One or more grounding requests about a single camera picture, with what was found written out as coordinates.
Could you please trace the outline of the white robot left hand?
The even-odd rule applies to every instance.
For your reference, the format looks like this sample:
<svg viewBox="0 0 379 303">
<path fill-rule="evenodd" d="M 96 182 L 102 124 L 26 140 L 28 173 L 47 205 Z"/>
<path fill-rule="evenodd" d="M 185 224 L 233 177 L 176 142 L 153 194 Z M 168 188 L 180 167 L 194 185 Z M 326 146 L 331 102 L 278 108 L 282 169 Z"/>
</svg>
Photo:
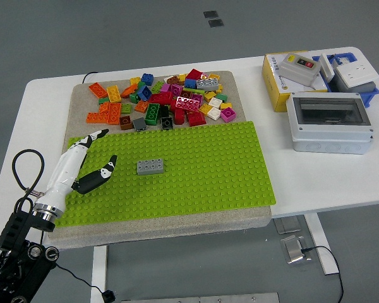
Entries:
<svg viewBox="0 0 379 303">
<path fill-rule="evenodd" d="M 87 194 L 110 179 L 116 166 L 117 156 L 115 155 L 101 169 L 80 179 L 77 178 L 92 143 L 104 137 L 108 132 L 108 129 L 103 129 L 89 134 L 74 143 L 61 155 L 48 183 L 47 191 L 36 201 L 34 212 L 50 213 L 59 218 L 66 210 L 65 199 L 70 192 L 77 191 L 80 194 Z"/>
</svg>

